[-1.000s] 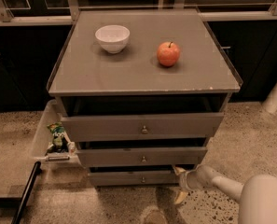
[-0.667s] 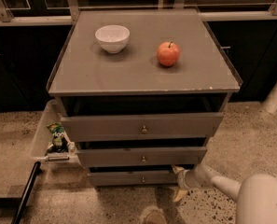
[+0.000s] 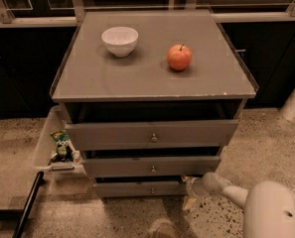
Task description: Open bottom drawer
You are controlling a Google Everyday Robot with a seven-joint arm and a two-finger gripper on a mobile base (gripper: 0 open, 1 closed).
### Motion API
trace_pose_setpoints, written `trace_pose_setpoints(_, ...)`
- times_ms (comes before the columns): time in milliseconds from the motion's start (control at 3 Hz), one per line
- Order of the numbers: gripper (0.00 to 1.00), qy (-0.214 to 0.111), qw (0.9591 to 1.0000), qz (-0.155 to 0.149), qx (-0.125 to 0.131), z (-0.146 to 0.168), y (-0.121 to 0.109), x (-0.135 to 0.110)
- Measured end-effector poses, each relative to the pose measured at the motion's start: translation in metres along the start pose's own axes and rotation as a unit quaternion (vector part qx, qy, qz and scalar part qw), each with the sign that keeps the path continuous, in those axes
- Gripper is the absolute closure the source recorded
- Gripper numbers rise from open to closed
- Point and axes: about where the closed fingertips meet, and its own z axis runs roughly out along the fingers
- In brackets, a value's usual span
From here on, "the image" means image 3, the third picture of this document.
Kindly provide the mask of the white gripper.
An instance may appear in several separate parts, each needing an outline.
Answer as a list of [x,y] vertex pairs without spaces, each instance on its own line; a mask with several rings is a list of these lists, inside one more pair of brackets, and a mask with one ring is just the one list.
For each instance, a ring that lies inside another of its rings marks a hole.
[[197,201],[196,198],[201,196],[208,196],[209,193],[205,189],[203,180],[201,178],[192,178],[188,176],[181,176],[182,182],[186,183],[188,196],[184,197],[182,209],[189,210]]

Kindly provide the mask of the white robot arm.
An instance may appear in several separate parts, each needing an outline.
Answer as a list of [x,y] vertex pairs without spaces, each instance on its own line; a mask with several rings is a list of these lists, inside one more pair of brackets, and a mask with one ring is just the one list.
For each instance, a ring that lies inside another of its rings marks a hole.
[[216,173],[184,176],[183,182],[187,193],[183,209],[215,193],[243,209],[243,238],[295,238],[295,193],[286,186],[266,180],[245,189]]

